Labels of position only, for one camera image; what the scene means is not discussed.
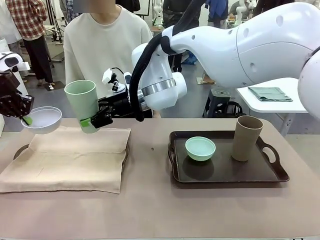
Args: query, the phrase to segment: beige cloth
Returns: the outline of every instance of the beige cloth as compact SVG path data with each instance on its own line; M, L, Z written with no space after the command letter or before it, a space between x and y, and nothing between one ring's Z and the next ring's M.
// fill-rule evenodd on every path
M130 129L85 134L59 127L36 135L29 148L0 174L0 192L103 191L120 193Z

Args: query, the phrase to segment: paper cup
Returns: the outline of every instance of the paper cup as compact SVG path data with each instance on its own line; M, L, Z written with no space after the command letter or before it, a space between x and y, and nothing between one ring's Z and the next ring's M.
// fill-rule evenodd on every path
M240 116L237 119L231 153L235 160L249 160L263 127L263 122L254 116Z
M91 118L99 111L96 84L93 81L73 81L65 86L64 91L79 122ZM92 125L81 128L86 134L98 131Z

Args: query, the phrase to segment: beige cup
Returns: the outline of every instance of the beige cup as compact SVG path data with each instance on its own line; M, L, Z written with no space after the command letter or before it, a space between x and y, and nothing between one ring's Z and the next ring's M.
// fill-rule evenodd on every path
M263 122L254 116L241 116L237 119L231 153L235 160L249 160L263 127Z

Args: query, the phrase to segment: light green bowl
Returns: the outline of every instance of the light green bowl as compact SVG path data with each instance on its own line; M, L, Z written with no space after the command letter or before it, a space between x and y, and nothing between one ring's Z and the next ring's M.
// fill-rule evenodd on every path
M216 151L216 145L206 137L195 136L185 142L185 149L190 158L203 162L213 156Z

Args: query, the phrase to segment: dark tray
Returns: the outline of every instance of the dark tray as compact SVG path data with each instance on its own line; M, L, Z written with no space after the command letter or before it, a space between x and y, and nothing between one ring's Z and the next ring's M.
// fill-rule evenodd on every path
M278 152L261 137L246 162L231 157L235 131L174 131L170 134L168 155L173 178L184 185L219 183L280 183L289 181L289 176L280 164ZM206 137L216 145L211 159L195 161L187 154L185 143L192 137ZM263 152L269 148L275 155L271 163Z

